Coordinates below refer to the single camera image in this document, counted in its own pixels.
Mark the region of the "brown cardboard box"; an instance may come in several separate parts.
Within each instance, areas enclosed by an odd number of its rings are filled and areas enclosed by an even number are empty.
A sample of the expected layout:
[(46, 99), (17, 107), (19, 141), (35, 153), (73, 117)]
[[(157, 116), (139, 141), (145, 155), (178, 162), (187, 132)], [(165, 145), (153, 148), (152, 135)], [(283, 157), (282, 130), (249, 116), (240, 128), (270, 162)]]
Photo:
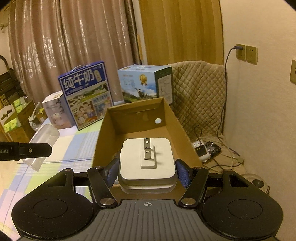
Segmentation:
[(93, 167), (87, 172), (96, 202), (103, 198), (138, 200), (179, 200), (185, 189), (180, 183), (169, 193), (126, 194), (119, 187), (108, 188), (98, 168), (106, 167), (128, 138), (167, 138), (175, 159), (182, 159), (188, 166), (201, 166), (190, 139), (162, 98), (138, 101), (108, 108), (97, 139)]

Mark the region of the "black folding cart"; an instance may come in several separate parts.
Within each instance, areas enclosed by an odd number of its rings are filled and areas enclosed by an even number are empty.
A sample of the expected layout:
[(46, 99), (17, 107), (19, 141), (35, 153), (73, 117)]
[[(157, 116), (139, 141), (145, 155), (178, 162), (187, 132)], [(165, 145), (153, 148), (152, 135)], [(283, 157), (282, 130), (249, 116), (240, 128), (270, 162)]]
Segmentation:
[(8, 62), (4, 56), (1, 55), (1, 60), (3, 60), (7, 72), (1, 74), (1, 104), (10, 105), (19, 97), (25, 96), (20, 82), (17, 80), (14, 69), (10, 68)]

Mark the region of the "white humidifier box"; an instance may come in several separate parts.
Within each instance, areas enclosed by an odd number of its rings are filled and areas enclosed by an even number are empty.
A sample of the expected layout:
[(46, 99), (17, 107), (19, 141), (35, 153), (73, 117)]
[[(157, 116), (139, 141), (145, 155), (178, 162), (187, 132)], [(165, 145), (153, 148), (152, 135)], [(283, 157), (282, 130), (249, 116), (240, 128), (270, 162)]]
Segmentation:
[(71, 128), (75, 125), (73, 116), (62, 91), (57, 91), (47, 96), (42, 106), (51, 124), (57, 129)]

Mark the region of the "wooden door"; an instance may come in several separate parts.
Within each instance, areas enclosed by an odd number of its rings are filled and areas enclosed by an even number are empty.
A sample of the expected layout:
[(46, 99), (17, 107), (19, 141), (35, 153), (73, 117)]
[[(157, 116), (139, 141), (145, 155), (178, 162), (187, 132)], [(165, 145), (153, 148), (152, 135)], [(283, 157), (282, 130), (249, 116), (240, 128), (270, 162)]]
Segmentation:
[(149, 65), (187, 60), (223, 63), (223, 25), (219, 1), (138, 3)]

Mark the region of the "white power strip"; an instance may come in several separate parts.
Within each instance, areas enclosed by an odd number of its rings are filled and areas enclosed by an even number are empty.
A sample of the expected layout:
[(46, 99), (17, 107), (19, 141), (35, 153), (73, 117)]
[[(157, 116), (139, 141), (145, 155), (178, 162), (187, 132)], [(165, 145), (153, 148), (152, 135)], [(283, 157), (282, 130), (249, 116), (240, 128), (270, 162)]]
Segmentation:
[(192, 145), (201, 162), (205, 163), (211, 158), (210, 153), (202, 140), (197, 140), (193, 142)]

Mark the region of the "cardboard box of tissues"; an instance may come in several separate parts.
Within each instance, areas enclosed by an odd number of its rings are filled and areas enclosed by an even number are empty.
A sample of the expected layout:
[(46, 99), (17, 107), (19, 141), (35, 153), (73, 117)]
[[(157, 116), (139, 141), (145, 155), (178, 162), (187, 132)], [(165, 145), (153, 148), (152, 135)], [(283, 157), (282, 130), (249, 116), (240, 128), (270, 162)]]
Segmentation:
[(27, 96), (16, 99), (12, 104), (1, 108), (1, 130), (9, 142), (28, 143), (35, 134), (29, 117), (35, 104)]

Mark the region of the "brown curtain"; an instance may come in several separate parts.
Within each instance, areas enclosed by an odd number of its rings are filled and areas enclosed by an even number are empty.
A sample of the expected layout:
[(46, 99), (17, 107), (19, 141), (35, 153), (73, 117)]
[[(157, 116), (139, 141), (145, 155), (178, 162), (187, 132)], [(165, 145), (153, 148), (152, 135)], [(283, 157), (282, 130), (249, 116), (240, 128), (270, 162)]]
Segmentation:
[(61, 89), (61, 74), (103, 61), (111, 96), (122, 101), (117, 71), (135, 61), (130, 5), (131, 1), (11, 1), (11, 59), (25, 94), (43, 101)]

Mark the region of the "wall socket pair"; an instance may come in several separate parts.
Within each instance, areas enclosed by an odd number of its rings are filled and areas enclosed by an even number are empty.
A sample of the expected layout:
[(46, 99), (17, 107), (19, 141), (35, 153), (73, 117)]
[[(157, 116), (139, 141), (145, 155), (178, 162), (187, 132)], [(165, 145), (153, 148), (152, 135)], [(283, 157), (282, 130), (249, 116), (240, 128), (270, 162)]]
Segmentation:
[(249, 64), (257, 65), (258, 48), (249, 45), (236, 44), (236, 58)]

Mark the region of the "quilted beige chair cover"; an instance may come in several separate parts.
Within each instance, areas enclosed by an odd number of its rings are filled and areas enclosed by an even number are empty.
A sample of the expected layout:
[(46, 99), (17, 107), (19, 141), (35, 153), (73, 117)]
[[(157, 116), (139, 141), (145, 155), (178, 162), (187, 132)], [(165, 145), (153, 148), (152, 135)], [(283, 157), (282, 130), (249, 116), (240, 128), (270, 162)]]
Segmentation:
[(226, 98), (223, 65), (205, 61), (182, 61), (172, 67), (171, 105), (191, 141), (198, 135), (215, 136), (220, 125)]

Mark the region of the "black square fan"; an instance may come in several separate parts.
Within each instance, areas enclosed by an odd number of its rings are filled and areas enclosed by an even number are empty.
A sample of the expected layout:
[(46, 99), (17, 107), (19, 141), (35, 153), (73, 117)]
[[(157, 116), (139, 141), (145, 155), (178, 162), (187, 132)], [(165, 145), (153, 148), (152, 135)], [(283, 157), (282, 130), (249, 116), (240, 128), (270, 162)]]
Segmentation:
[(208, 141), (205, 143), (205, 147), (208, 150), (210, 156), (216, 156), (221, 152), (221, 147), (213, 143), (212, 141)]

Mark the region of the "silver kettle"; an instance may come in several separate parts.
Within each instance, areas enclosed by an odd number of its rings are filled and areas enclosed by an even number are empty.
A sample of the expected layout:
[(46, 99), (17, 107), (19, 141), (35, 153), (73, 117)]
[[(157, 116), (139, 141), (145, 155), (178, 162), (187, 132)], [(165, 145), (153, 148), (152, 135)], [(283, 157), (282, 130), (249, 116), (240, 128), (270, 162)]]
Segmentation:
[(242, 174), (242, 177), (244, 177), (246, 180), (251, 182), (253, 185), (258, 187), (261, 191), (269, 195), (270, 187), (267, 185), (267, 183), (258, 175), (252, 174), (252, 173), (245, 173)]

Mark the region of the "white power adapter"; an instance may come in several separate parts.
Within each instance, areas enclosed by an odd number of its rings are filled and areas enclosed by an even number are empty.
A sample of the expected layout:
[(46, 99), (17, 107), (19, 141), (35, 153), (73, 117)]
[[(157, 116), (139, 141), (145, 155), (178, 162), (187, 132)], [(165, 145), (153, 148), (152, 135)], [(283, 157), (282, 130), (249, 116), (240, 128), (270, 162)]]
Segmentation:
[(177, 184), (177, 170), (167, 138), (129, 138), (119, 157), (119, 185), (127, 194), (171, 192)]

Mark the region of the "clear plastic cover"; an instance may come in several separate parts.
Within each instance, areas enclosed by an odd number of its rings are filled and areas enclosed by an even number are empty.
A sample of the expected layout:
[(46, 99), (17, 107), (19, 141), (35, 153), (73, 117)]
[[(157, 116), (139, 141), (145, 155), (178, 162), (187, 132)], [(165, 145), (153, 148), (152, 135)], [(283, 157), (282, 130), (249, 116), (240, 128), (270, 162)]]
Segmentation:
[(60, 133), (54, 126), (48, 124), (41, 126), (29, 144), (26, 144), (27, 152), (22, 158), (23, 162), (38, 172), (44, 160), (52, 154), (52, 147), (59, 136)]

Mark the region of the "plaid tablecloth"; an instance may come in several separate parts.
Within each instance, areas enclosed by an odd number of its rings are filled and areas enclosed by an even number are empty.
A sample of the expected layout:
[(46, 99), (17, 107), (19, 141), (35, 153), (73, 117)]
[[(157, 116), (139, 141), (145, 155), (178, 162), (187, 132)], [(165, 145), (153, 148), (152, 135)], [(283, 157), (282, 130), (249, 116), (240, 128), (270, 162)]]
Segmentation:
[(64, 168), (85, 172), (92, 167), (102, 122), (81, 131), (75, 126), (59, 130), (53, 153), (44, 160), (39, 171), (22, 161), (1, 162), (1, 232), (9, 239), (20, 237), (11, 218), (17, 201)]

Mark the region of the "tall blue milk carton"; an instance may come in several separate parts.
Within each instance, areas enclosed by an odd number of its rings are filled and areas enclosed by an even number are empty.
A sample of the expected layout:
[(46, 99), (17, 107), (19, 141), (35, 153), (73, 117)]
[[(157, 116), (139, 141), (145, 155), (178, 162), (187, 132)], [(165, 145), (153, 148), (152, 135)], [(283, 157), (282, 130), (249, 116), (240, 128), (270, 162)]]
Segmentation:
[(103, 61), (77, 66), (58, 80), (78, 130), (102, 120), (113, 106)]

